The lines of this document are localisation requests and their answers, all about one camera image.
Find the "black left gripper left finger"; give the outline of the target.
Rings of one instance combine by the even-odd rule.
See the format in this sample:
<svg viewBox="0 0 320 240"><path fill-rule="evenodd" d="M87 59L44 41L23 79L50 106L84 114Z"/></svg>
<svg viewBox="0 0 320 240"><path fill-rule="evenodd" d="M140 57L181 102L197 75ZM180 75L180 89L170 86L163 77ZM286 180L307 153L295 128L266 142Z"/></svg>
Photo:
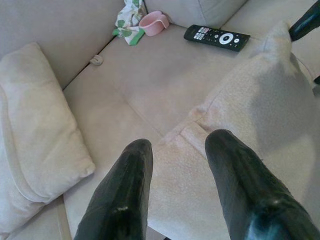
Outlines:
<svg viewBox="0 0 320 240"><path fill-rule="evenodd" d="M152 175L151 142L131 142L95 189L74 238L146 239Z"/></svg>

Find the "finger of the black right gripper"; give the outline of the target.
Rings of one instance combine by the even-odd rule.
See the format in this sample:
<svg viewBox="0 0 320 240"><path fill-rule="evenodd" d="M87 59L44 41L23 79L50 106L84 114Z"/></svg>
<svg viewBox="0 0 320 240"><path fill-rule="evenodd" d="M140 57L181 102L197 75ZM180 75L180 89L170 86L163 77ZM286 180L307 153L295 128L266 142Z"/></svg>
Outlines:
<svg viewBox="0 0 320 240"><path fill-rule="evenodd" d="M292 42L295 42L320 26L320 1L317 0L305 14L289 29Z"/></svg>

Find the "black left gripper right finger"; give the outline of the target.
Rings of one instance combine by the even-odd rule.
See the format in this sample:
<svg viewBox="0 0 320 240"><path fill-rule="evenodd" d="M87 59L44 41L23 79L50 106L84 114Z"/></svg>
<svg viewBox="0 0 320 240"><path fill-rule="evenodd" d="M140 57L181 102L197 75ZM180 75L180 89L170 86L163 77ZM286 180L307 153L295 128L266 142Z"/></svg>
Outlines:
<svg viewBox="0 0 320 240"><path fill-rule="evenodd" d="M231 131L214 130L204 145L230 239L320 238L305 208Z"/></svg>

